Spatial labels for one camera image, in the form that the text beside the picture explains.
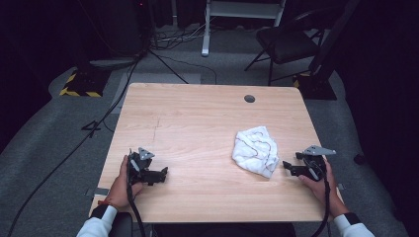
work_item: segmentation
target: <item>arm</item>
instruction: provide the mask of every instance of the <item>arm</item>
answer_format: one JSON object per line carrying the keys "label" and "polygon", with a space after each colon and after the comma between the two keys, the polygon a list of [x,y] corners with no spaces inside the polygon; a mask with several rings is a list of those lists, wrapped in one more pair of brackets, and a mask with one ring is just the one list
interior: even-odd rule
{"label": "arm", "polygon": [[[370,230],[360,221],[355,213],[350,212],[348,207],[339,199],[336,190],[336,181],[333,176],[332,167],[327,160],[327,180],[330,184],[330,214],[334,217],[334,222],[337,225],[341,236],[344,237],[364,237],[374,236]],[[307,178],[306,176],[300,175],[298,178],[308,186],[315,197],[325,204],[325,187],[323,182],[315,182]]]}
{"label": "arm", "polygon": [[[90,218],[84,222],[77,237],[95,237],[108,236],[112,229],[112,223],[118,213],[118,209],[129,205],[126,196],[126,165],[127,156],[121,164],[120,174],[111,186],[108,196],[103,204],[98,205]],[[137,196],[142,189],[142,183],[136,183],[132,186],[132,194]]]}

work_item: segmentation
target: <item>white sleeve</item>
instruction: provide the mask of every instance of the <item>white sleeve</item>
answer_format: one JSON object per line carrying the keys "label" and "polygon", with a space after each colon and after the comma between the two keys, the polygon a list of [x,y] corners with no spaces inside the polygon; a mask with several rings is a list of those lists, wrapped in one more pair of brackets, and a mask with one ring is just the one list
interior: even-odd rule
{"label": "white sleeve", "polygon": [[98,205],[84,222],[77,237],[107,237],[118,211],[111,205]]}
{"label": "white sleeve", "polygon": [[355,213],[345,213],[334,219],[343,237],[370,237],[374,234],[360,221]]}

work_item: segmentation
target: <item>black controller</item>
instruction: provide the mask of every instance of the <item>black controller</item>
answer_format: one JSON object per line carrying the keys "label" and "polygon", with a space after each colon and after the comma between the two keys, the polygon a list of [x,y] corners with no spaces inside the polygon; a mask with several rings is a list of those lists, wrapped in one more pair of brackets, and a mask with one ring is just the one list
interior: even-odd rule
{"label": "black controller", "polygon": [[154,183],[164,183],[168,167],[161,171],[150,171],[150,166],[154,154],[139,148],[139,154],[132,152],[128,155],[128,168],[129,168],[129,180],[130,184],[133,185],[138,182],[147,183],[149,186]]}
{"label": "black controller", "polygon": [[290,170],[293,176],[304,175],[316,182],[323,179],[323,176],[326,174],[326,164],[322,156],[305,155],[299,152],[295,156],[296,159],[302,160],[305,166],[293,166],[283,161],[284,168]]}

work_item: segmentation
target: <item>table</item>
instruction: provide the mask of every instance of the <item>table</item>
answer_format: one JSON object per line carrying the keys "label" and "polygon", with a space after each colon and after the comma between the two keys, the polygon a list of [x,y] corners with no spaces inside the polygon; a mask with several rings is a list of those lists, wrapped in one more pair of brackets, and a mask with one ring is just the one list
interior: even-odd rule
{"label": "table", "polygon": [[210,54],[210,16],[275,19],[274,27],[277,27],[283,16],[285,3],[286,0],[281,0],[281,4],[207,0],[206,30],[201,55],[208,56]]}
{"label": "table", "polygon": [[268,180],[231,158],[237,131],[259,125],[292,164],[302,165],[296,151],[320,145],[296,88],[133,83],[98,187],[109,189],[123,156],[141,146],[155,154],[150,170],[169,167],[165,183],[135,199],[144,222],[320,221],[324,208],[282,161]]}

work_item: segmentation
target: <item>white towel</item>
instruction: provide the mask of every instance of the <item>white towel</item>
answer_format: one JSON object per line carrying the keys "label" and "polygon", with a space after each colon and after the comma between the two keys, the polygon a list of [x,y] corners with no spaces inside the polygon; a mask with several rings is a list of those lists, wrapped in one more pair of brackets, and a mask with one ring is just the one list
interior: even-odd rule
{"label": "white towel", "polygon": [[232,158],[241,168],[271,178],[280,159],[265,126],[237,132]]}

